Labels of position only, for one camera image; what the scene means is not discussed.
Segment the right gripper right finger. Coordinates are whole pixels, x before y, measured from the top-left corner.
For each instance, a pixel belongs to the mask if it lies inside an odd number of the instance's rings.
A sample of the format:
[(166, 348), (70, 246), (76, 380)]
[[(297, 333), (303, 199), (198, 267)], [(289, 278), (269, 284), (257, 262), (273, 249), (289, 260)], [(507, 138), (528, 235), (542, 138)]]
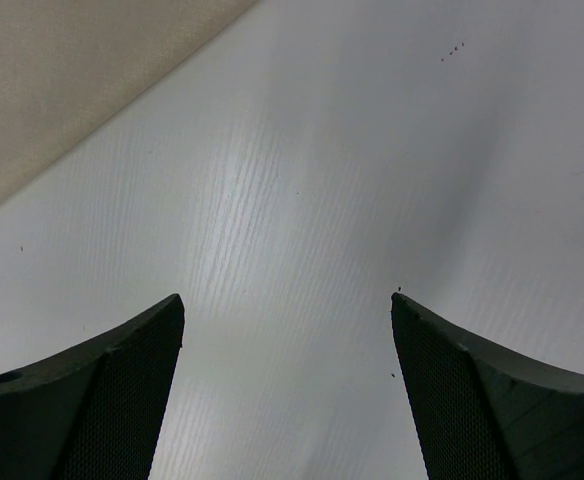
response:
[(431, 479), (584, 479), (584, 375), (392, 296), (393, 339)]

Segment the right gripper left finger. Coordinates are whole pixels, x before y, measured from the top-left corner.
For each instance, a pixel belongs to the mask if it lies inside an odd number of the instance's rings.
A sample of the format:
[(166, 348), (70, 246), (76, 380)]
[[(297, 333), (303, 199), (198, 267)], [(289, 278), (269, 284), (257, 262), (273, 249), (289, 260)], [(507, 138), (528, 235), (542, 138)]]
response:
[(146, 479), (184, 331), (170, 295), (122, 325), (0, 374), (0, 479)]

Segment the beige cloth napkin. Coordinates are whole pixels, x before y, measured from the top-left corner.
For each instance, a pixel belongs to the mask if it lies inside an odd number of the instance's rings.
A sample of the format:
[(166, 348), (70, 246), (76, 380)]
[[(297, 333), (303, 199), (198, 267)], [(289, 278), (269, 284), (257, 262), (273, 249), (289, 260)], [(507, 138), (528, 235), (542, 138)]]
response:
[(0, 209), (253, 8), (0, 1)]

